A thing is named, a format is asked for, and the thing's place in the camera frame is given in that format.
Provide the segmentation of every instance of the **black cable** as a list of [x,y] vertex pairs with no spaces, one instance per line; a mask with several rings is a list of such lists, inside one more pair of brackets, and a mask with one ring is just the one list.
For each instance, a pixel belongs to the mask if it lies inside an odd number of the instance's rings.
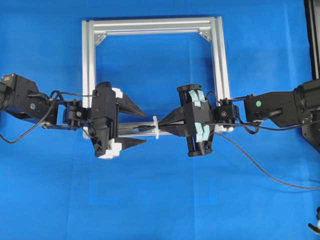
[[70,95],[70,96],[76,96],[76,97],[83,97],[83,98],[96,98],[96,95],[82,95],[82,94],[77,94],[77,93],[70,93],[70,92],[65,92],[61,91],[60,92],[62,95]]
[[14,141],[9,141],[7,139],[5,139],[1,134],[0,134],[0,138],[5,141],[8,144],[16,144],[17,142],[19,142],[21,139],[23,139],[27,134],[29,134],[31,131],[33,131],[36,127],[38,127],[45,119],[46,117],[50,114],[52,108],[54,107],[54,105],[56,104],[58,99],[58,94],[55,96],[53,102],[51,103],[51,106],[49,107],[48,111],[45,113],[45,115],[35,124],[33,125],[33,127],[31,127],[29,130],[25,131],[20,137],[18,137],[16,140]]
[[258,129],[264,129],[264,130],[270,130],[270,131],[287,131],[287,130],[292,130],[292,129],[299,129],[303,126],[308,126],[312,124],[317,124],[320,123],[320,120],[304,123],[304,124],[298,124],[294,125],[291,127],[283,127],[283,128],[271,128],[271,127],[265,127],[265,126],[259,126],[259,125],[254,125],[253,123],[213,123],[213,122],[207,122],[205,125],[220,125],[220,126],[231,126],[231,127],[253,127],[253,128],[258,128]]
[[320,190],[320,186],[300,186],[300,185],[295,185],[291,183],[287,183],[285,181],[282,181],[272,175],[270,175],[266,170],[264,170],[242,147],[240,147],[238,144],[236,144],[234,141],[229,139],[228,137],[216,132],[218,136],[222,137],[224,140],[228,141],[232,145],[234,145],[237,149],[239,149],[263,174],[265,174],[267,177],[271,178],[275,182],[283,185],[287,185],[296,189],[307,189],[307,190]]
[[43,97],[46,100],[49,100],[49,96],[43,92],[37,92],[37,93],[30,93],[28,94],[28,97]]
[[77,94],[77,93],[71,93],[71,92],[66,92],[66,91],[59,91],[59,90],[54,90],[50,94],[50,98],[52,98],[53,94],[58,93],[59,95],[70,95],[70,96],[75,96],[75,97],[83,97],[83,98],[91,98],[91,97],[97,97],[96,95],[82,95],[82,94]]
[[[245,124],[240,117],[237,117],[237,120],[241,123],[241,124]],[[247,126],[243,126],[244,130],[246,130],[249,134],[254,135],[257,134],[259,132],[259,128],[255,127],[255,131],[250,130]]]

